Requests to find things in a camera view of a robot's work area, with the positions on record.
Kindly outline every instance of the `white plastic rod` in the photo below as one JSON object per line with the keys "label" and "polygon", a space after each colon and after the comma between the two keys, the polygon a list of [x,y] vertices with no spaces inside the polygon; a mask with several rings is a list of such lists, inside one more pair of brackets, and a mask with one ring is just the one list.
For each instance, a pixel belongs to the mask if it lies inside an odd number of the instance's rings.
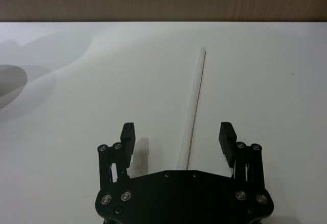
{"label": "white plastic rod", "polygon": [[182,140],[182,144],[179,151],[179,157],[177,161],[177,169],[189,168],[194,123],[196,118],[196,111],[198,107],[201,83],[203,77],[204,59],[205,59],[205,48],[203,47],[200,49],[199,58],[195,69],[193,86],[190,95],[189,109],[186,116],[183,140]]}

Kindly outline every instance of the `white tabletop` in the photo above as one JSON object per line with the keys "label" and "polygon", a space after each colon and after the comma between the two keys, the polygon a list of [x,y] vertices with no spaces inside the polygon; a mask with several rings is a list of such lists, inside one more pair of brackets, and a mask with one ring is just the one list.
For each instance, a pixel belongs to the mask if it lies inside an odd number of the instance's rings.
{"label": "white tabletop", "polygon": [[264,223],[327,221],[326,23],[0,23],[0,42],[1,223],[102,223],[96,149],[125,122],[131,176],[174,169],[202,46],[190,168],[230,175],[230,121],[264,148]]}

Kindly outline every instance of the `metal linkage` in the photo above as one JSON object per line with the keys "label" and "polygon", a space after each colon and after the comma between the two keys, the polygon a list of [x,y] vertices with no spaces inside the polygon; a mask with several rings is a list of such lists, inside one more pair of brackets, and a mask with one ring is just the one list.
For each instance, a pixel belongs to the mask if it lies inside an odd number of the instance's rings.
{"label": "metal linkage", "polygon": [[[231,178],[197,170],[166,170],[129,178],[135,144],[133,123],[124,124],[121,142],[100,145],[100,192],[96,210],[105,224],[235,223],[259,224],[274,208],[264,188],[261,146],[236,142],[230,123],[219,141],[233,168]],[[112,180],[116,164],[117,181]]]}

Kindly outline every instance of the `white table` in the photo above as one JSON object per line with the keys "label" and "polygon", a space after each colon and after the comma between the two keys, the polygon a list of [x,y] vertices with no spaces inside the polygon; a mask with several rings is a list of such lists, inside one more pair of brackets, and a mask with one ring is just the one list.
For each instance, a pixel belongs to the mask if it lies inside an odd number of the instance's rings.
{"label": "white table", "polygon": [[327,24],[0,23],[0,41],[0,74],[23,84],[0,93],[1,223],[101,223],[96,148],[128,121],[129,173],[173,169],[202,46],[190,167],[230,175],[218,144],[230,121],[264,148],[264,223],[327,221]]}

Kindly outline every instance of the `white rod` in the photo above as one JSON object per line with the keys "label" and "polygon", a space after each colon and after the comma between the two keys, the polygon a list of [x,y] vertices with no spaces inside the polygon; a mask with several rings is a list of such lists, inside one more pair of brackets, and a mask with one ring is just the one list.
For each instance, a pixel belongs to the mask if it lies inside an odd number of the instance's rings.
{"label": "white rod", "polygon": [[201,83],[203,77],[204,59],[205,59],[205,48],[203,47],[200,49],[199,58],[195,69],[193,86],[190,95],[189,109],[186,116],[184,135],[183,135],[183,140],[182,140],[182,144],[179,151],[179,157],[177,161],[177,169],[189,168],[194,123],[196,118],[196,111],[198,107]]}

